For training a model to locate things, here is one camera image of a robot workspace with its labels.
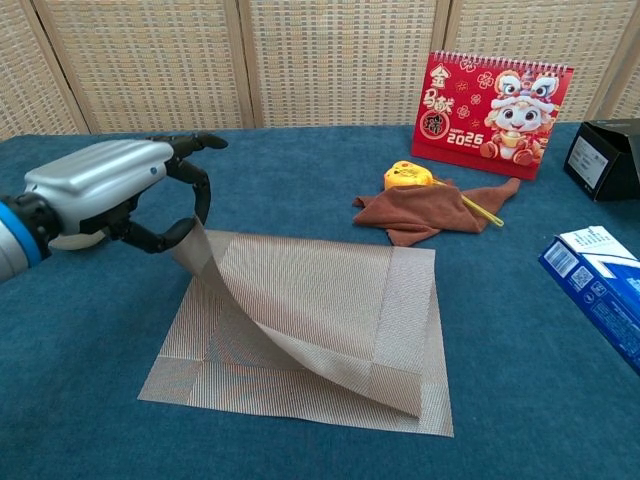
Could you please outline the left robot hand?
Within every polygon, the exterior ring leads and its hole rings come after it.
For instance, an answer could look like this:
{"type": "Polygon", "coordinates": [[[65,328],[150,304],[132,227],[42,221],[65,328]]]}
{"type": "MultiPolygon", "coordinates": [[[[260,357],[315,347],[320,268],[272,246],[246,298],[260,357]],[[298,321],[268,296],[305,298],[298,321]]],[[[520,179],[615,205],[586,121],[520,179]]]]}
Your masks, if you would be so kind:
{"type": "Polygon", "coordinates": [[[105,230],[147,253],[177,246],[211,205],[208,174],[187,157],[206,148],[224,149],[228,142],[209,132],[161,135],[144,139],[95,143],[35,168],[25,175],[25,193],[44,201],[54,214],[55,235],[92,234],[105,230]],[[131,220],[139,197],[165,178],[192,187],[191,216],[158,234],[131,220]]]}

